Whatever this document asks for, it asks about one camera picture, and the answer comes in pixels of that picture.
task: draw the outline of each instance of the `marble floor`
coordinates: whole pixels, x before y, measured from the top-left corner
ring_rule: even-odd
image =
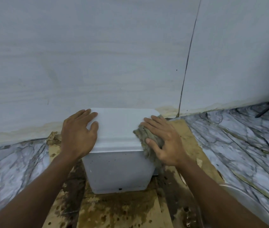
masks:
[[[266,104],[182,117],[224,180],[269,211],[269,112]],[[0,209],[49,165],[45,139],[0,147]]]

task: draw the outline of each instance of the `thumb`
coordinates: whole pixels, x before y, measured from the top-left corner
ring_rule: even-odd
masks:
[[[150,138],[147,138],[145,141],[147,145],[154,150],[157,157],[159,157],[161,155],[162,150],[159,148],[158,144]]]
[[[95,121],[91,124],[89,133],[97,135],[98,129],[99,129],[99,123]]]

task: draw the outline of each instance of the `white plastic container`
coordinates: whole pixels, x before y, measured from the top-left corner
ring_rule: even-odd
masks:
[[[146,189],[155,167],[144,157],[141,143],[132,131],[144,117],[159,113],[153,109],[91,110],[99,113],[95,118],[99,122],[98,140],[82,160],[92,191],[106,194]]]

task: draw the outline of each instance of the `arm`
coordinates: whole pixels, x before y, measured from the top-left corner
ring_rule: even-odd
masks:
[[[206,214],[212,227],[269,228],[211,179],[183,149],[180,135],[164,118],[144,118],[141,124],[164,140],[162,149],[151,139],[147,144],[166,165],[175,166]]]
[[[81,110],[63,123],[61,153],[49,167],[0,211],[0,227],[42,227],[63,183],[79,158],[97,140],[98,123],[86,126],[97,113]]]

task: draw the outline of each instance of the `container lid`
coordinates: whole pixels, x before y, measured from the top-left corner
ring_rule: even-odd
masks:
[[[91,123],[99,122],[98,139],[91,153],[141,151],[140,140],[133,134],[143,119],[158,116],[154,109],[91,108],[98,116]]]

